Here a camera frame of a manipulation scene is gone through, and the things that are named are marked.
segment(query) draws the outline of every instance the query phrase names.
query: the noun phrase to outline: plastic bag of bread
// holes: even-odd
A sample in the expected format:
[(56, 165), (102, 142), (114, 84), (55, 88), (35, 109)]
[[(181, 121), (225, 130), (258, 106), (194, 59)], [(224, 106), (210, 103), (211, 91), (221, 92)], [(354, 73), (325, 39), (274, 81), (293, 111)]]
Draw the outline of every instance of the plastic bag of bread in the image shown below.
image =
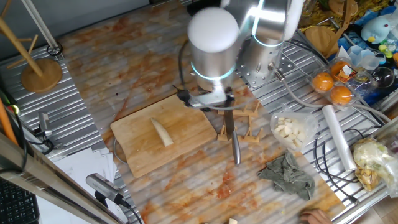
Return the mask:
[(353, 147), (354, 160), (359, 166), (355, 174), (364, 188), (375, 188), (380, 177), (387, 184), (390, 196), (398, 197), (398, 160), (389, 155), (387, 147), (371, 138), (359, 140)]

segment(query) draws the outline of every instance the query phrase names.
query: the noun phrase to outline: wooden cutting board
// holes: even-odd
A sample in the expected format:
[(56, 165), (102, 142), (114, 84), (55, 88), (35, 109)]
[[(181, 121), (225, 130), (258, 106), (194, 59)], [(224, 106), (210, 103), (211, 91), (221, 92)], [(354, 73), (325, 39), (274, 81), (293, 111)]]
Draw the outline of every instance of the wooden cutting board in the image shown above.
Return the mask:
[[(173, 144), (163, 145), (150, 118), (166, 129)], [(176, 95), (115, 121), (111, 129), (134, 177), (141, 177), (217, 136), (205, 114), (185, 107)]]

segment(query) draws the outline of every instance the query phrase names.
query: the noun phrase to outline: metal plate with holes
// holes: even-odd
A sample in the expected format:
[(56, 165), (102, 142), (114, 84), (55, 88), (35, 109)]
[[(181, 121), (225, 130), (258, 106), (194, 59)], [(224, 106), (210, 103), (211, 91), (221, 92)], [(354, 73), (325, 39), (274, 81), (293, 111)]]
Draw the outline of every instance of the metal plate with holes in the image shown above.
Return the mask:
[[(294, 69), (294, 64), (286, 57), (282, 56), (279, 61), (280, 61), (279, 70), (281, 72), (285, 73)], [(270, 81), (271, 77), (274, 75), (273, 73), (270, 74), (268, 77), (256, 75), (248, 72), (244, 65), (240, 65), (236, 69), (236, 74), (243, 79), (243, 81), (252, 91), (255, 88), (260, 88), (265, 84), (267, 84)]]

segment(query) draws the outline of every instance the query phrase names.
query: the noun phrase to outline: knife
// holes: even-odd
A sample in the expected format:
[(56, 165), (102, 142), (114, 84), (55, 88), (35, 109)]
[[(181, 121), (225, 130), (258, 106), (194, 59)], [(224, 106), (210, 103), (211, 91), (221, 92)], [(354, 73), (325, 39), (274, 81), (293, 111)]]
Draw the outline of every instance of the knife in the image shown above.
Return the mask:
[[(224, 104), (225, 107), (230, 107), (233, 100), (233, 97), (227, 96), (227, 100)], [(238, 166), (241, 163), (241, 149), (239, 147), (238, 134), (236, 134), (235, 130), (234, 115), (232, 110), (224, 111), (224, 120), (226, 137), (228, 141), (232, 138), (232, 153), (234, 156), (235, 165)]]

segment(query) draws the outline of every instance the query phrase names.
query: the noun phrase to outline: keyboard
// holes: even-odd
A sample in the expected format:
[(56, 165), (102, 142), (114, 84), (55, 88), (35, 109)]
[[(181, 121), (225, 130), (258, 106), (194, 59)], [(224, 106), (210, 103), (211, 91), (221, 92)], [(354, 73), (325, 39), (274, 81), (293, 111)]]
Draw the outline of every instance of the keyboard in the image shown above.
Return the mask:
[(36, 195), (0, 178), (0, 224), (39, 223)]

